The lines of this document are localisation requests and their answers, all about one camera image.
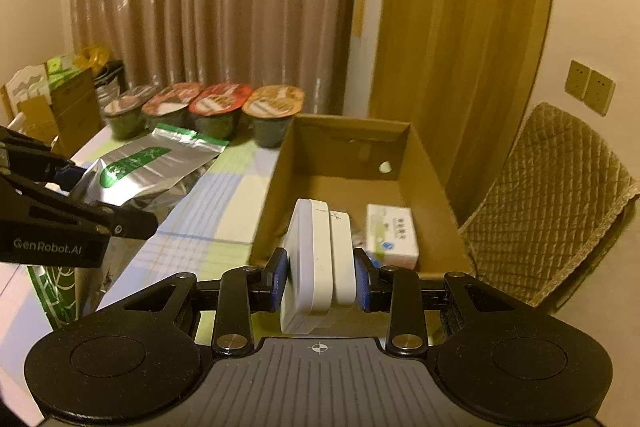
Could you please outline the white green tablet box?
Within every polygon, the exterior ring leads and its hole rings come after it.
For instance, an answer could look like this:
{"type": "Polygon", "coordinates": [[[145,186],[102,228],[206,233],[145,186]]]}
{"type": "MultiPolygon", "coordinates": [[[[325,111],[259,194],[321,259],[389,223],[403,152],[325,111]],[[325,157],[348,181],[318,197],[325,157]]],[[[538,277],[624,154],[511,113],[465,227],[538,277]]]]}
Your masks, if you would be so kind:
{"type": "Polygon", "coordinates": [[[416,269],[419,247],[411,210],[398,206],[367,205],[366,253],[377,268],[396,265],[416,269]]]}

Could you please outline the white square plastic case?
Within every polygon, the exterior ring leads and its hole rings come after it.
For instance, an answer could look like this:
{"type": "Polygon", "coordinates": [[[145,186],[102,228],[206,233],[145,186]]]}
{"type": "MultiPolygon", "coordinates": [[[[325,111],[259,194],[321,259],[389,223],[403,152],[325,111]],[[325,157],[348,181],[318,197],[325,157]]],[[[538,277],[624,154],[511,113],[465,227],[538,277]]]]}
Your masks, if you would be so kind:
{"type": "Polygon", "coordinates": [[[300,198],[283,248],[288,254],[280,325],[286,335],[330,329],[356,303],[352,227],[347,213],[300,198]]]}

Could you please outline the silver green leaf pouch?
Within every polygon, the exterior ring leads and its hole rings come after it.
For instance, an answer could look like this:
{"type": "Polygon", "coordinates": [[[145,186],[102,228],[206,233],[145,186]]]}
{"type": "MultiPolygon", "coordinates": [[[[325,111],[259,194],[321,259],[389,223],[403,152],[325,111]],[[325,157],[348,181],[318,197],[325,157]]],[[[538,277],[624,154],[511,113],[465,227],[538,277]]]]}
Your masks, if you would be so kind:
{"type": "MultiPolygon", "coordinates": [[[[163,222],[192,191],[228,142],[194,130],[158,124],[98,158],[70,191],[78,202],[143,210],[163,222]]],[[[143,247],[142,239],[110,240],[99,268],[27,268],[52,329],[96,311],[143,247]]]]}

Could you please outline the cardboard boxes side pile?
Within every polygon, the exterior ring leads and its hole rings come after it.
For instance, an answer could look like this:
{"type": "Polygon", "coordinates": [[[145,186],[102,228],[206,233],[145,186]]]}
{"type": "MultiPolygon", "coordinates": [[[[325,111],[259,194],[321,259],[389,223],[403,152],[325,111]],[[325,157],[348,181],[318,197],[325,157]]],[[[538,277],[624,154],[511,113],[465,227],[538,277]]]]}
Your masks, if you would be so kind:
{"type": "Polygon", "coordinates": [[[126,87],[124,63],[105,46],[26,66],[1,87],[8,116],[22,117],[17,130],[73,156],[103,127],[103,109],[126,87]]]}

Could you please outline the checkered tablecloth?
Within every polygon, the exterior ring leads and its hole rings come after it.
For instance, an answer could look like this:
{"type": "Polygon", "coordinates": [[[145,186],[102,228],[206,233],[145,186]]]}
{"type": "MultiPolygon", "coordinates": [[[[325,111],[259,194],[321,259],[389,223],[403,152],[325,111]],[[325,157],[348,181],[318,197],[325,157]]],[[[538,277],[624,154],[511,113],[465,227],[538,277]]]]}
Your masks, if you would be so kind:
{"type": "MultiPolygon", "coordinates": [[[[234,139],[122,271],[104,306],[176,272],[213,280],[245,265],[278,155],[249,135],[234,139]]],[[[24,361],[50,330],[27,269],[2,265],[1,396],[29,426],[42,416],[26,387],[24,361]]]]}

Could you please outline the dark lid noodle bowl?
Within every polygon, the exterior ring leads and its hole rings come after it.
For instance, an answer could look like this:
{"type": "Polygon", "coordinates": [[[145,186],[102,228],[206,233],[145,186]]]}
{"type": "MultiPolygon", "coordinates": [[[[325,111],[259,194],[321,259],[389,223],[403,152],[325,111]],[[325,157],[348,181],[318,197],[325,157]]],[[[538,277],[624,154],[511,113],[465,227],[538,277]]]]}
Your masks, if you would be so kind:
{"type": "Polygon", "coordinates": [[[114,140],[128,140],[143,131],[142,106],[157,92],[158,88],[152,84],[134,87],[104,107],[104,118],[114,140]]]}

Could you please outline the brown cardboard box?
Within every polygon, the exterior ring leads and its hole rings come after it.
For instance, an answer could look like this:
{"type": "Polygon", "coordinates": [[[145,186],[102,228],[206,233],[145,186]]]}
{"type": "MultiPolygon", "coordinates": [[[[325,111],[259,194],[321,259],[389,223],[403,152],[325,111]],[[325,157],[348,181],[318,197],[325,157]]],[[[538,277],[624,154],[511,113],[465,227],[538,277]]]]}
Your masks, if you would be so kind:
{"type": "Polygon", "coordinates": [[[368,205],[406,207],[416,230],[420,277],[473,270],[446,192],[406,122],[295,116],[280,147],[250,263],[268,261],[300,198],[348,213],[358,231],[366,227],[368,205]]]}

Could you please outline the maroon lid noodle bowl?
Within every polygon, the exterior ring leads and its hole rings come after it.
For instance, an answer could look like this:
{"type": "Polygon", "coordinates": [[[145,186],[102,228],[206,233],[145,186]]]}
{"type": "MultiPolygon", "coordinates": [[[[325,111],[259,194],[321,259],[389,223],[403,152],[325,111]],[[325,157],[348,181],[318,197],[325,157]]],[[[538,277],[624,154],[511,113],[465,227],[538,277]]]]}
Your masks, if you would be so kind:
{"type": "Polygon", "coordinates": [[[145,128],[152,131],[158,124],[190,128],[189,106],[203,89],[199,82],[179,82],[160,90],[142,106],[145,128]]]}

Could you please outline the orange lid noodle bowl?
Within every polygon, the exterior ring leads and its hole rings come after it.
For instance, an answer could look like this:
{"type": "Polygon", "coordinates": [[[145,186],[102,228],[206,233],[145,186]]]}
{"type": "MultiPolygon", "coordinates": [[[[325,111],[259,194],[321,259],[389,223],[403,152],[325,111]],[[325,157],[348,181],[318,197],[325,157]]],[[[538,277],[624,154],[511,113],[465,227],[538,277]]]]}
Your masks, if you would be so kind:
{"type": "Polygon", "coordinates": [[[304,105],[304,91],[288,84],[274,84],[256,89],[243,104],[250,117],[254,140],[260,147],[278,147],[293,117],[304,105]]]}

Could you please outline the red lid noodle bowl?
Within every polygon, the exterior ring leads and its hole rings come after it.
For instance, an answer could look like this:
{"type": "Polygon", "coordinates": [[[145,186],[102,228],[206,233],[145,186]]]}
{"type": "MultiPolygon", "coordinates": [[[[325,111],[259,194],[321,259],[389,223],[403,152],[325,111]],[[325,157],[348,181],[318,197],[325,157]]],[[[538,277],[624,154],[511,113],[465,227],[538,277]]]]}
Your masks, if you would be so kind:
{"type": "Polygon", "coordinates": [[[238,127],[242,106],[253,89],[243,83],[218,83],[206,88],[189,105],[198,133],[215,140],[230,140],[238,127]]]}

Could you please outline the quilted chair cushion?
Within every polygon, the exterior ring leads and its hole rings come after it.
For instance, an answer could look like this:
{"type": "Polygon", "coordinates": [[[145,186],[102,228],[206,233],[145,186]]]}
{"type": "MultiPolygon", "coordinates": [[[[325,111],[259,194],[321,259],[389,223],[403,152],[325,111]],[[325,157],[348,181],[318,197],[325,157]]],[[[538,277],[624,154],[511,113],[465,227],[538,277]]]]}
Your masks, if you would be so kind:
{"type": "Polygon", "coordinates": [[[559,305],[638,193],[600,134],[542,102],[460,234],[481,281],[532,307],[559,305]]]}

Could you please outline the wooden door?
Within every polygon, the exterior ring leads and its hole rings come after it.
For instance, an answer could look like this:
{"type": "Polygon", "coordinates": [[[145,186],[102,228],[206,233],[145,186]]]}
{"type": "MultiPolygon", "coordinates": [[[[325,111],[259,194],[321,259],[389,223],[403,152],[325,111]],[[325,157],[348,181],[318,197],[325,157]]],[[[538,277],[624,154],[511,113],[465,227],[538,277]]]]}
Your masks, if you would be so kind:
{"type": "Polygon", "coordinates": [[[383,0],[369,113],[413,125],[459,220],[511,150],[551,2],[383,0]]]}

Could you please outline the yellow hanging ornament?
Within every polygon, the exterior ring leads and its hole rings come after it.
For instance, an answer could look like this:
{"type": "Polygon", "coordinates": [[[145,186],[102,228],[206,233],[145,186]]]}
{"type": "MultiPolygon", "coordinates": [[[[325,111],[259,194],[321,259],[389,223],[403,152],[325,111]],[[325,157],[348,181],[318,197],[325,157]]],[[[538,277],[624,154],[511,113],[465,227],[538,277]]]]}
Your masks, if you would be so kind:
{"type": "Polygon", "coordinates": [[[354,37],[360,38],[362,36],[366,2],[367,0],[354,0],[354,9],[352,10],[352,35],[354,37]]]}

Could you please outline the wall socket pair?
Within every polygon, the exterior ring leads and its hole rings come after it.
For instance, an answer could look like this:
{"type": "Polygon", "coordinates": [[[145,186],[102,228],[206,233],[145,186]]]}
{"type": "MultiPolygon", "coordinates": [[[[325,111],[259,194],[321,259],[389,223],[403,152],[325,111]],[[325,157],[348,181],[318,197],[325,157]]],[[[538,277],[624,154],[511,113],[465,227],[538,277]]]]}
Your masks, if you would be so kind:
{"type": "Polygon", "coordinates": [[[608,113],[616,83],[595,69],[575,60],[570,61],[564,90],[604,117],[608,113]]]}

